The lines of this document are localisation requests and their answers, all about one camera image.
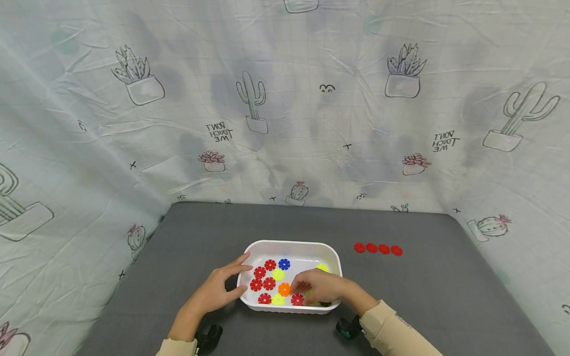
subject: fabric backdrop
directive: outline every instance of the fabric backdrop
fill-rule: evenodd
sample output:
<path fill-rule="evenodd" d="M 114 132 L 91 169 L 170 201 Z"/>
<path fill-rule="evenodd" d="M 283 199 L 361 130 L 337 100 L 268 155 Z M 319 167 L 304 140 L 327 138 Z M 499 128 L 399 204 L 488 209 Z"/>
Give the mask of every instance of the fabric backdrop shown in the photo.
<path fill-rule="evenodd" d="M 4 0 L 0 20 L 3 356 L 71 355 L 181 200 L 450 214 L 570 352 L 567 0 Z"/>

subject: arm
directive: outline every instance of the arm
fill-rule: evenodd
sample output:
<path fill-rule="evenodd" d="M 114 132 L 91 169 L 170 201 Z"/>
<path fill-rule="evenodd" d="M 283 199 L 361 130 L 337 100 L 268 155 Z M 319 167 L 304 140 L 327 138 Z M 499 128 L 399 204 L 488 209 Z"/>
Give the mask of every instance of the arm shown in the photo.
<path fill-rule="evenodd" d="M 244 253 L 232 263 L 215 269 L 210 277 L 198 288 L 188 301 L 180 308 L 174 323 L 170 328 L 167 339 L 156 356 L 189 356 L 196 354 L 196 331 L 202 318 L 207 313 L 223 308 L 239 298 L 247 289 L 246 286 L 227 292 L 226 280 L 242 271 L 249 271 L 252 266 L 242 265 L 249 257 Z"/>
<path fill-rule="evenodd" d="M 298 274 L 292 293 L 313 289 L 307 305 L 317 301 L 345 300 L 359 315 L 360 325 L 370 345 L 384 356 L 442 356 L 420 333 L 415 331 L 383 301 L 377 301 L 351 280 L 319 269 Z"/>

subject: gray tabletop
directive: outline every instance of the gray tabletop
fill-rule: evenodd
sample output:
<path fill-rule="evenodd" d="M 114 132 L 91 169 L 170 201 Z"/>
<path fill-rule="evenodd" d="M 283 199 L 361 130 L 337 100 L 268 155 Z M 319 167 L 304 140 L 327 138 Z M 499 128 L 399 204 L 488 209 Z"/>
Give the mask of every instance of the gray tabletop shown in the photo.
<path fill-rule="evenodd" d="M 172 206 L 77 355 L 154 355 L 212 269 L 262 239 L 329 244 L 345 277 L 385 300 L 444 355 L 553 355 L 447 215 L 213 203 Z M 358 242 L 404 253 L 357 253 Z M 378 355 L 364 337 L 349 341 L 335 330 L 340 317 L 353 316 L 345 304 L 313 316 L 254 312 L 237 301 L 202 326 L 224 329 L 212 355 Z"/>

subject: cactus drawing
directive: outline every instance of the cactus drawing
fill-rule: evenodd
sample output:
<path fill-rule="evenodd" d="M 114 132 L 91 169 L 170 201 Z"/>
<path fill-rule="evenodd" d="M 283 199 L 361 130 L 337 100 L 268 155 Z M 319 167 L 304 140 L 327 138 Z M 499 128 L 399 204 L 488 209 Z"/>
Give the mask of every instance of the cactus drawing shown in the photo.
<path fill-rule="evenodd" d="M 203 154 L 198 155 L 199 161 L 204 162 L 204 168 L 208 172 L 223 172 L 226 170 L 226 165 L 224 164 L 223 158 L 224 154 L 218 154 L 217 152 L 206 151 Z"/>
<path fill-rule="evenodd" d="M 285 202 L 293 206 L 303 206 L 305 205 L 304 197 L 307 196 L 309 188 L 305 187 L 304 181 L 297 181 L 297 184 L 291 189 L 291 195 L 285 198 Z"/>
<path fill-rule="evenodd" d="M 0 236 L 11 241 L 20 241 L 54 217 L 46 206 L 35 202 L 23 207 L 9 197 L 19 184 L 18 177 L 0 163 Z"/>
<path fill-rule="evenodd" d="M 489 241 L 490 236 L 503 236 L 508 232 L 508 225 L 512 223 L 511 219 L 499 214 L 499 216 L 489 216 L 477 222 L 471 220 L 467 223 L 467 227 L 475 239 L 479 242 Z"/>
<path fill-rule="evenodd" d="M 402 170 L 402 173 L 404 175 L 422 173 L 428 167 L 428 165 L 431 165 L 431 163 L 428 162 L 428 160 L 420 153 L 414 153 L 410 156 L 405 156 L 402 163 L 404 164 L 404 169 Z"/>
<path fill-rule="evenodd" d="M 422 62 L 417 57 L 418 44 L 404 44 L 398 59 L 388 57 L 388 81 L 384 93 L 387 97 L 415 98 L 420 93 L 420 77 L 427 59 Z"/>
<path fill-rule="evenodd" d="M 242 77 L 243 86 L 242 83 L 238 81 L 236 82 L 235 87 L 238 89 L 239 97 L 250 108 L 251 116 L 246 116 L 247 127 L 249 127 L 251 131 L 266 134 L 268 132 L 267 121 L 264 118 L 259 117 L 259 113 L 257 111 L 257 107 L 265 103 L 265 87 L 260 81 L 258 83 L 258 90 L 256 93 L 249 73 L 244 71 Z"/>
<path fill-rule="evenodd" d="M 133 51 L 125 45 L 119 48 L 117 60 L 121 68 L 113 68 L 111 72 L 127 87 L 129 97 L 135 105 L 142 106 L 164 97 L 164 87 L 150 74 L 150 64 L 145 57 L 135 57 Z"/>
<path fill-rule="evenodd" d="M 0 326 L 0 356 L 22 356 L 30 344 L 30 336 L 18 333 L 18 329 L 8 331 L 10 323 Z"/>
<path fill-rule="evenodd" d="M 307 13 L 319 7 L 319 0 L 284 0 L 285 9 L 290 14 Z"/>
<path fill-rule="evenodd" d="M 532 86 L 524 99 L 517 103 L 519 92 L 514 92 L 508 97 L 503 106 L 503 113 L 508 116 L 507 124 L 501 131 L 490 130 L 483 140 L 483 146 L 505 152 L 514 150 L 523 139 L 515 134 L 523 121 L 539 121 L 547 117 L 556 108 L 560 96 L 550 98 L 542 109 L 538 109 L 539 103 L 546 91 L 546 83 L 540 81 Z"/>
<path fill-rule="evenodd" d="M 142 225 L 134 224 L 127 232 L 127 243 L 131 248 L 131 257 L 137 260 L 146 243 L 146 229 Z"/>

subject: beige sleeve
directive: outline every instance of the beige sleeve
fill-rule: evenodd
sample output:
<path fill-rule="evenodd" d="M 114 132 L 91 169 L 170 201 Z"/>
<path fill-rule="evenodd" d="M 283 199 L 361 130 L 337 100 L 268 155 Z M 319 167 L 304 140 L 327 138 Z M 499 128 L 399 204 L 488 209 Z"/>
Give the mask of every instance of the beige sleeve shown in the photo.
<path fill-rule="evenodd" d="M 165 339 L 156 356 L 194 356 L 197 345 L 196 339 L 192 342 Z"/>
<path fill-rule="evenodd" d="M 364 313 L 360 325 L 370 345 L 384 356 L 442 356 L 383 301 Z"/>

